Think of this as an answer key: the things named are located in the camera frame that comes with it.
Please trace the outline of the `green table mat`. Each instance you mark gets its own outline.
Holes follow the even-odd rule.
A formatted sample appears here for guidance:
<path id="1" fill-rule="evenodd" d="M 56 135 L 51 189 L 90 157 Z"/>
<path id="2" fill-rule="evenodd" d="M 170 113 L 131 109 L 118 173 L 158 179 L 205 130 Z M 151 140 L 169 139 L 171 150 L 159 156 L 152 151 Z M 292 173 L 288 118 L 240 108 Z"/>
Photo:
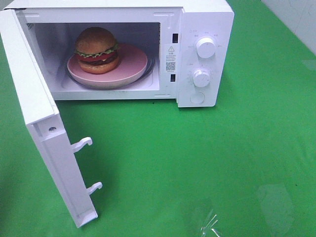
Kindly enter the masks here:
<path id="1" fill-rule="evenodd" d="M 197 237 L 209 198 L 224 237 L 316 234 L 316 57 L 261 0 L 232 0 L 234 26 L 212 108 L 174 100 L 58 101 L 98 218 L 77 228 L 25 127 L 0 54 L 3 237 Z M 290 227 L 271 228 L 256 192 L 284 184 Z"/>

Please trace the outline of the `white microwave door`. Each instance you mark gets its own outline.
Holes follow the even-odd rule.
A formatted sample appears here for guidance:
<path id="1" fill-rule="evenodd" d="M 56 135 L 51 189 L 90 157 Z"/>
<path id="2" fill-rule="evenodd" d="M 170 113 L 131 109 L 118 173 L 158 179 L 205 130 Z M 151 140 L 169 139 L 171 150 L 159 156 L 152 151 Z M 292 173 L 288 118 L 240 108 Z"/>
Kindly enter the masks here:
<path id="1" fill-rule="evenodd" d="M 59 110 L 36 59 L 38 45 L 31 38 L 27 21 L 13 9 L 0 13 L 0 33 L 25 125 L 65 202 L 75 225 L 80 228 L 98 217 L 90 195 L 102 188 L 97 182 L 85 186 L 75 153 L 92 139 L 71 144 Z"/>

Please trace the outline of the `pink round plate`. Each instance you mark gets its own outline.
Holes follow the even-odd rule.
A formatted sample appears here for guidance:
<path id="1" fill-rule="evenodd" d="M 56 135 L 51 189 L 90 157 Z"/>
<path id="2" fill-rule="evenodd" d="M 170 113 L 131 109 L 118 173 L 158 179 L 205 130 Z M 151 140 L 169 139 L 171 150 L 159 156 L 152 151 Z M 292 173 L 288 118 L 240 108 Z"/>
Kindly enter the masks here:
<path id="1" fill-rule="evenodd" d="M 123 87 L 135 82 L 144 74 L 148 57 L 141 49 L 126 43 L 119 45 L 118 55 L 118 65 L 104 74 L 83 71 L 75 56 L 68 60 L 67 68 L 72 78 L 86 87 L 95 89 Z"/>

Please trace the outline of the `white upper dial knob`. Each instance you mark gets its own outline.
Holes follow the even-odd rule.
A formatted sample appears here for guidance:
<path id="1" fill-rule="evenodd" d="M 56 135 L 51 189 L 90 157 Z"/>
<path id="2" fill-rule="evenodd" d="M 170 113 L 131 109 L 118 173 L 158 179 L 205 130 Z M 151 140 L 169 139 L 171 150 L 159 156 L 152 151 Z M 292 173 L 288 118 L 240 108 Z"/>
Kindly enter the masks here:
<path id="1" fill-rule="evenodd" d="M 196 42 L 196 51 L 200 58 L 212 57 L 216 51 L 216 43 L 211 37 L 202 37 Z"/>

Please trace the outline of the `clear tape patch front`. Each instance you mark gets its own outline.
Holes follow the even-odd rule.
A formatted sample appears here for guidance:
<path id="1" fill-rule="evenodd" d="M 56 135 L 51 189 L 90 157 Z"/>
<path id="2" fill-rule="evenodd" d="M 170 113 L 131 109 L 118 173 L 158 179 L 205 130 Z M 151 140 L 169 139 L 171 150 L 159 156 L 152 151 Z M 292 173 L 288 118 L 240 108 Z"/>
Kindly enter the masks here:
<path id="1" fill-rule="evenodd" d="M 197 207 L 198 237 L 223 237 L 219 228 L 219 216 L 209 198 L 200 201 Z"/>

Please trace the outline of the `white dial knob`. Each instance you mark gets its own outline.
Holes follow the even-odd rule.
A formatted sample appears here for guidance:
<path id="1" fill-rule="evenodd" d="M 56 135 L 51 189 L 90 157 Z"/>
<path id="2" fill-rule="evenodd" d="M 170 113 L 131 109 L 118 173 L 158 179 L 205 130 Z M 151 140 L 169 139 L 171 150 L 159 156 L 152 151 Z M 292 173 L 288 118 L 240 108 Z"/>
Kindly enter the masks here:
<path id="1" fill-rule="evenodd" d="M 211 37 L 202 37 L 196 42 L 196 51 L 200 58 L 212 57 L 216 51 L 216 43 Z"/>
<path id="2" fill-rule="evenodd" d="M 211 80 L 210 72 L 206 70 L 196 70 L 193 73 L 193 83 L 196 87 L 206 87 Z"/>

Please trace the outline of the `toy hamburger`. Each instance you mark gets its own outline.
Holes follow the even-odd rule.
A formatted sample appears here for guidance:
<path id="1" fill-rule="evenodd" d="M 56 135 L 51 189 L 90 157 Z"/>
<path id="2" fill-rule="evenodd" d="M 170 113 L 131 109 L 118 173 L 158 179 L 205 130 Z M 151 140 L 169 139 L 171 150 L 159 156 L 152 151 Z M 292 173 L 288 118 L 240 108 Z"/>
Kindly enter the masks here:
<path id="1" fill-rule="evenodd" d="M 81 32 L 75 43 L 75 57 L 81 69 L 91 74 L 103 74 L 119 63 L 118 43 L 114 35 L 101 27 Z"/>

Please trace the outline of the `glass microwave turntable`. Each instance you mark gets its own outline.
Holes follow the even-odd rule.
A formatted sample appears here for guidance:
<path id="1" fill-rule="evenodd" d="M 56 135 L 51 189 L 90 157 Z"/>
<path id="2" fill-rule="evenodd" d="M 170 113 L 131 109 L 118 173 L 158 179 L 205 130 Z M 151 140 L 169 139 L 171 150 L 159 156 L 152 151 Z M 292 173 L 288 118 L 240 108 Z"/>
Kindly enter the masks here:
<path id="1" fill-rule="evenodd" d="M 139 88 L 147 88 L 147 87 L 150 87 L 151 85 L 153 85 L 153 79 L 151 79 L 150 77 L 150 74 L 151 72 L 153 71 L 154 69 L 154 66 L 155 66 L 155 60 L 153 58 L 149 58 L 148 59 L 148 64 L 147 64 L 147 67 L 146 67 L 146 70 L 144 72 L 144 74 L 138 79 L 136 80 L 135 82 L 129 84 L 129 85 L 126 85 L 126 86 L 123 86 L 123 87 L 119 87 L 119 88 L 113 88 L 113 89 L 107 89 L 107 90 L 137 90 Z M 88 89 L 95 89 L 95 88 L 89 88 L 89 87 L 86 87 L 82 84 L 79 83 L 79 85 L 82 87 L 82 88 L 88 88 Z"/>

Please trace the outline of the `white lower dial knob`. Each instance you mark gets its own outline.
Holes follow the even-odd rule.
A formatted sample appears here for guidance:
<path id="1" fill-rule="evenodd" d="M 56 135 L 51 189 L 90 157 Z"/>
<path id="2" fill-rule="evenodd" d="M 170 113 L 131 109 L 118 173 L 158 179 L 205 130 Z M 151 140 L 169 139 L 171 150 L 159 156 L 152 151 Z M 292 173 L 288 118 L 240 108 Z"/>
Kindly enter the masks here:
<path id="1" fill-rule="evenodd" d="M 193 83 L 196 87 L 206 87 L 211 80 L 210 72 L 206 70 L 196 70 L 193 73 Z"/>

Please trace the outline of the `round white door-release button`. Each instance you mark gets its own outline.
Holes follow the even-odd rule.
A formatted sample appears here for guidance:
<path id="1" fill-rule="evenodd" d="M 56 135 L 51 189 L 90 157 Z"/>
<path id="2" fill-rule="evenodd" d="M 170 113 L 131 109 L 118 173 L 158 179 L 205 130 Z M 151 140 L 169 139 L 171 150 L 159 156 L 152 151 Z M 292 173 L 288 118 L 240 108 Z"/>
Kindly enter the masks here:
<path id="1" fill-rule="evenodd" d="M 196 92 L 190 96 L 190 101 L 193 104 L 201 104 L 205 100 L 205 95 L 202 92 Z"/>

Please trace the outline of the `white microwave oven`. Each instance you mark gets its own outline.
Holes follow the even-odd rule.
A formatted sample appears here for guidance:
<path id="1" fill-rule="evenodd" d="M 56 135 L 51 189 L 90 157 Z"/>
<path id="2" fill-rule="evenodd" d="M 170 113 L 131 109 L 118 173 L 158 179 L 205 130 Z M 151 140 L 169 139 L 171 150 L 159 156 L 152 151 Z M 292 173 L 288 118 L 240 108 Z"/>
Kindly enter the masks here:
<path id="1" fill-rule="evenodd" d="M 29 43 L 38 45 L 37 60 L 56 100 L 175 99 L 179 107 L 211 107 L 217 99 L 234 12 L 224 0 L 15 0 L 3 10 L 23 15 Z M 111 31 L 120 44 L 137 46 L 155 60 L 153 85 L 137 90 L 82 88 L 69 77 L 67 62 L 75 40 L 88 27 Z M 196 42 L 211 37 L 215 54 L 200 58 Z M 193 73 L 210 72 L 206 87 L 196 87 Z M 190 96 L 205 100 L 193 104 Z"/>

